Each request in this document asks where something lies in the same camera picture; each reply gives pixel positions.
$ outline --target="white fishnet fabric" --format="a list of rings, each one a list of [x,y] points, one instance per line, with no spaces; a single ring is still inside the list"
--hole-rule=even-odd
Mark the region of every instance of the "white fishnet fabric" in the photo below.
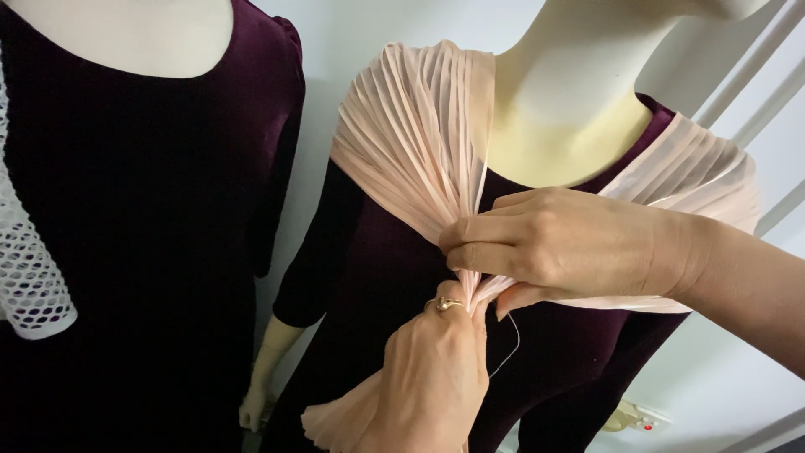
[[[0,320],[11,322],[24,339],[43,339],[70,327],[77,312],[11,184],[5,162],[7,112],[0,60]]]

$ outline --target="human hand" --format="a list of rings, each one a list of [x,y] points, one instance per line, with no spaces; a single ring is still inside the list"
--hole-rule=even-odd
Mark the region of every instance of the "human hand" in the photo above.
[[[241,407],[237,410],[237,415],[241,423],[241,428],[251,430],[253,433],[260,429],[260,418],[262,411],[266,407],[268,393],[259,385],[249,387],[249,392],[243,397]]]
[[[440,297],[465,301],[456,281],[439,285]],[[380,401],[357,451],[459,451],[489,387],[483,301],[470,317],[436,303],[400,327],[386,344]]]
[[[447,228],[440,247],[451,269],[523,282],[497,298],[501,318],[519,308],[515,300],[672,298],[692,284],[706,260],[706,244],[695,243],[693,233],[702,222],[707,220],[545,188],[498,198],[491,211]]]

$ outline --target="dark purple velvet dress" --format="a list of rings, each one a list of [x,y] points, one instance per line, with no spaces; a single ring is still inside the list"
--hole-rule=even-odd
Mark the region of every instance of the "dark purple velvet dress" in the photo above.
[[[674,114],[641,96],[654,117],[611,168],[574,189],[597,193],[667,127]],[[481,211],[529,188],[488,172]],[[279,398],[262,451],[318,451],[303,435],[308,405],[343,396],[383,365],[386,340],[422,312],[436,286],[454,278],[439,249],[366,196],[332,162],[319,208],[283,279],[275,316],[310,326],[327,316]],[[512,316],[521,345],[492,378],[469,437],[472,453],[494,453],[522,419],[525,453],[582,452],[634,376],[685,314],[587,310],[539,303]],[[512,352],[511,322],[487,316],[487,366]]]
[[[0,323],[0,452],[237,453],[304,82],[293,26],[233,0],[198,77],[76,57],[0,2],[11,179],[78,310]]]

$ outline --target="power socket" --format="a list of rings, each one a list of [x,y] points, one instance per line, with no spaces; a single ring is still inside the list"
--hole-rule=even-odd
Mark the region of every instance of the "power socket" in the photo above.
[[[629,426],[635,430],[655,433],[665,430],[673,424],[668,417],[657,414],[651,409],[634,405],[634,411],[637,413],[637,417],[631,420]]]

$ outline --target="sheer pink chiffon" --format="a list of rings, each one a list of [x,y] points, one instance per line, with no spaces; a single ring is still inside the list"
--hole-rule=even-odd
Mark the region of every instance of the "sheer pink chiffon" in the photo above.
[[[440,232],[477,213],[494,106],[494,56],[388,44],[351,84],[331,158],[380,206],[436,244]],[[751,231],[758,192],[751,158],[677,114],[600,195],[706,215]],[[467,310],[515,283],[459,271]],[[594,297],[556,303],[655,313],[690,309],[662,297]],[[378,406],[382,370],[338,400],[308,407],[305,435],[331,453],[350,452]]]

